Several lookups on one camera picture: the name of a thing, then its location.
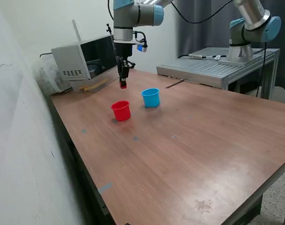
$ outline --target floor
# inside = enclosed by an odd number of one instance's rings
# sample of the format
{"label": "floor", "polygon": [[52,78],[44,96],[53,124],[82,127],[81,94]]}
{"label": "floor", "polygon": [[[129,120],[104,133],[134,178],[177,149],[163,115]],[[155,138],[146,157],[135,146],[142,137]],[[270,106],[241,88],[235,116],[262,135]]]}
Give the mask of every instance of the floor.
{"label": "floor", "polygon": [[[273,101],[285,103],[285,90],[276,87]],[[282,225],[285,218],[285,173],[265,192],[261,214],[250,225]]]}

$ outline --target metal table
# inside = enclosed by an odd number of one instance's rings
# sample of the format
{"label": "metal table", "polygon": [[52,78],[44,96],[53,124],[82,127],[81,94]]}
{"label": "metal table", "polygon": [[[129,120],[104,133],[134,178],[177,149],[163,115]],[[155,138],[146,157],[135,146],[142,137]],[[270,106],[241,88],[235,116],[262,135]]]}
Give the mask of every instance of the metal table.
{"label": "metal table", "polygon": [[[193,54],[204,56],[227,55],[228,50],[228,48],[205,48]],[[256,53],[260,50],[255,48],[253,52]],[[261,57],[254,59],[244,67],[223,65],[216,60],[193,60],[189,57],[182,57],[171,63],[158,66],[157,73],[228,90],[229,84],[262,67],[264,52],[258,54]],[[261,98],[270,99],[273,94],[279,55],[280,49],[267,49],[266,51],[266,67]]]}

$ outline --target robotic arm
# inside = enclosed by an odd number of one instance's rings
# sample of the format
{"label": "robotic arm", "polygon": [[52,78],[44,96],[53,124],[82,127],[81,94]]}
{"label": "robotic arm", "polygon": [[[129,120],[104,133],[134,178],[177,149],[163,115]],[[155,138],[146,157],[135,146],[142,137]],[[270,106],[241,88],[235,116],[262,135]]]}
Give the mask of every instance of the robotic arm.
{"label": "robotic arm", "polygon": [[[141,41],[133,40],[137,32],[133,27],[159,26],[164,19],[163,8],[173,0],[146,0],[143,4],[134,0],[114,0],[114,45],[120,87],[126,88],[126,78],[135,63],[128,61],[132,56],[132,46],[139,45],[140,50],[146,49],[146,38]],[[281,19],[272,16],[265,10],[260,0],[233,0],[234,5],[242,14],[241,19],[230,24],[231,39],[227,60],[241,62],[253,56],[251,42],[269,42],[279,33]]]}

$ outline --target wooden table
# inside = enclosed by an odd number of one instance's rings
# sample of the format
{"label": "wooden table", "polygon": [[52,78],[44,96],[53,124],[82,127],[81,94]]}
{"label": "wooden table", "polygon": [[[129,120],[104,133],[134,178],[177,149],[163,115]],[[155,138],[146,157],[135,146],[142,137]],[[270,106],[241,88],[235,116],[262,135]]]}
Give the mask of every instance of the wooden table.
{"label": "wooden table", "polygon": [[[285,105],[133,70],[98,93],[53,96],[116,224],[233,224],[285,171]],[[160,89],[144,108],[141,91]],[[130,101],[116,122],[110,106]]]}

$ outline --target black cable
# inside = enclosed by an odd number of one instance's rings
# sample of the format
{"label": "black cable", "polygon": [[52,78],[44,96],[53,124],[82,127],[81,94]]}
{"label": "black cable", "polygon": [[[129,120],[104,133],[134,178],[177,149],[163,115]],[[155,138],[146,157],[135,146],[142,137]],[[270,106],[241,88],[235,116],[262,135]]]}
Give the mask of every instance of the black cable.
{"label": "black cable", "polygon": [[110,0],[108,0],[108,11],[109,11],[111,19],[114,21],[114,18],[112,16],[112,13],[111,13],[111,10],[110,10]]}
{"label": "black cable", "polygon": [[199,23],[203,23],[209,19],[211,19],[213,16],[215,16],[216,14],[218,14],[226,5],[228,5],[230,2],[232,2],[233,0],[228,1],[226,4],[224,4],[219,10],[217,10],[215,13],[213,13],[210,17],[208,17],[205,20],[202,20],[200,22],[190,22],[189,20],[185,19],[185,17],[180,13],[180,11],[177,9],[177,7],[175,6],[175,4],[172,2],[172,6],[175,8],[175,10],[179,13],[179,15],[188,23],[192,23],[192,24],[199,24]]}
{"label": "black cable", "polygon": [[50,55],[50,54],[53,54],[53,53],[52,52],[50,52],[50,53],[43,53],[43,54],[40,55],[40,58],[41,58],[42,55]]}
{"label": "black cable", "polygon": [[263,71],[264,71],[264,67],[265,67],[265,58],[266,58],[266,42],[264,42],[264,58],[263,58],[263,66],[262,66],[262,70],[261,70],[261,75],[260,75],[260,79],[259,79],[259,84],[258,84],[258,88],[257,88],[257,94],[256,97],[258,97],[258,93],[259,93],[259,88],[262,82],[262,78],[263,78]]}
{"label": "black cable", "polygon": [[180,55],[180,56],[178,57],[178,59],[180,59],[180,58],[182,58],[182,57],[184,57],[184,56],[188,56],[188,55]]}

